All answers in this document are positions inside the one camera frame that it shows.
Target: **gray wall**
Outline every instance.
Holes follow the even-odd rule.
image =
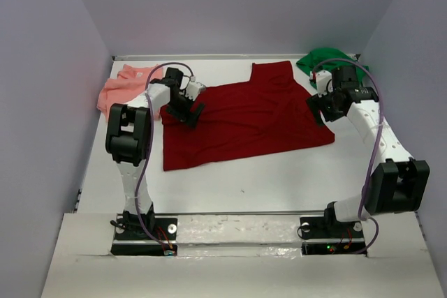
[[[0,9],[0,297],[39,297],[110,57],[81,0]]]
[[[420,208],[427,244],[447,292],[447,1],[393,0],[362,60],[384,94],[397,136],[431,176]]]
[[[83,0],[112,54],[363,50],[391,0]]]

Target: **white table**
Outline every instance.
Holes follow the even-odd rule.
[[[212,86],[248,80],[252,62],[269,61],[274,60],[185,62],[199,81]],[[116,61],[111,76],[116,76],[124,63],[141,67],[161,61]],[[297,82],[314,93],[307,76],[293,69]],[[364,179],[369,153],[346,119],[329,127],[335,133],[335,143],[328,146],[163,172],[163,129],[157,123],[147,170],[156,211],[310,211],[354,195]],[[104,149],[105,130],[101,116],[78,212],[64,217],[43,298],[443,297],[413,213],[379,216],[380,235],[368,258],[302,257],[299,246],[252,245],[181,248],[176,258],[109,255],[113,235],[109,220],[122,211],[124,199],[118,169]],[[203,229],[200,217],[183,218],[190,223],[183,241],[197,239]],[[293,231],[298,217],[276,217],[269,222],[275,223],[271,229],[277,234],[272,236],[285,242],[296,239]],[[197,229],[191,227],[194,223],[199,223]],[[218,222],[207,222],[203,229],[206,234],[201,237],[216,239],[214,242],[236,239],[253,243],[239,231],[233,231],[230,238],[227,233],[222,235],[226,231],[221,227]],[[366,222],[363,227],[368,242],[374,226]],[[258,242],[265,242],[265,238],[261,232]]]

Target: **dark red fabric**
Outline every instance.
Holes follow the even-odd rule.
[[[165,110],[163,169],[323,146],[335,136],[318,127],[306,104],[310,94],[293,79],[289,61],[253,64],[248,82],[208,87],[195,129]]]

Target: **green cloth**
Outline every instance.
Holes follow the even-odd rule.
[[[296,65],[298,68],[301,69],[302,72],[304,72],[306,75],[310,76],[312,73],[312,70],[314,67],[324,61],[325,59],[334,59],[334,58],[342,58],[342,59],[350,59],[351,57],[344,54],[343,52],[340,52],[338,49],[334,48],[318,48],[312,50],[309,54],[304,56],[302,59],[298,60],[296,62]],[[342,61],[335,61],[335,62],[328,62],[326,64],[323,64],[321,68],[318,70],[328,70],[331,71],[334,68],[338,68],[339,66],[348,66],[348,63],[342,62]],[[359,68],[356,68],[357,71],[357,78],[358,81],[361,83],[363,77],[366,75],[363,70],[360,70]]]

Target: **purple cable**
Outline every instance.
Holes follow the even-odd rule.
[[[147,229],[145,223],[142,220],[140,206],[138,204],[138,194],[139,194],[139,191],[140,191],[141,181],[142,181],[143,176],[145,175],[147,164],[149,163],[149,157],[151,155],[151,150],[152,150],[152,143],[154,141],[154,111],[152,109],[151,100],[149,99],[149,94],[147,94],[146,90],[149,87],[149,83],[150,83],[152,75],[155,73],[155,71],[157,71],[160,68],[163,68],[164,66],[184,66],[191,73],[191,76],[193,76],[193,71],[191,70],[191,68],[189,68],[189,66],[187,66],[186,64],[180,63],[180,62],[167,62],[167,63],[160,64],[160,65],[156,66],[155,68],[153,68],[151,70],[151,72],[149,73],[149,75],[147,76],[146,86],[145,86],[145,94],[146,94],[147,104],[148,104],[148,107],[149,107],[149,115],[150,115],[150,123],[151,123],[150,124],[151,134],[150,134],[150,138],[149,138],[149,144],[147,145],[145,165],[142,168],[141,175],[138,178],[137,186],[135,188],[135,209],[137,210],[138,221],[140,221],[141,228],[146,233],[146,235],[150,239],[154,240],[155,242],[158,242],[161,245],[167,246],[164,242],[158,240],[154,235],[152,235],[151,232]]]
[[[360,200],[360,205],[358,207],[358,218],[363,221],[362,210],[363,210],[363,207],[365,206],[366,194],[368,193],[368,190],[369,190],[369,179],[371,177],[372,167],[374,166],[374,161],[376,160],[377,151],[379,150],[379,143],[380,143],[380,139],[382,136],[383,119],[384,119],[382,95],[380,93],[379,86],[377,85],[377,83],[376,83],[375,79],[373,78],[373,76],[371,75],[371,73],[364,66],[362,66],[358,62],[352,61],[350,59],[341,59],[341,58],[326,59],[325,61],[318,63],[314,67],[312,72],[315,72],[323,64],[326,64],[328,62],[333,62],[333,61],[343,61],[346,63],[350,63],[350,64],[356,66],[357,68],[359,68],[360,70],[362,70],[364,73],[366,73],[366,75],[371,80],[372,84],[374,85],[374,88],[376,89],[376,92],[377,92],[377,96],[379,97],[379,127],[377,128],[376,140],[375,140],[374,146],[372,148],[371,158],[369,159],[369,165],[368,165],[368,170],[367,170],[366,177],[365,177],[365,183],[363,184],[363,187],[362,187],[362,197]],[[364,251],[366,251],[370,246],[372,246],[372,244],[376,241],[376,239],[379,235],[379,224],[377,223],[376,219],[374,219],[372,217],[370,217],[369,219],[371,219],[374,222],[374,224],[376,226],[376,233],[374,234],[371,242],[366,247],[360,249],[359,251],[356,251],[355,252],[356,254],[360,254],[360,253],[363,253]]]

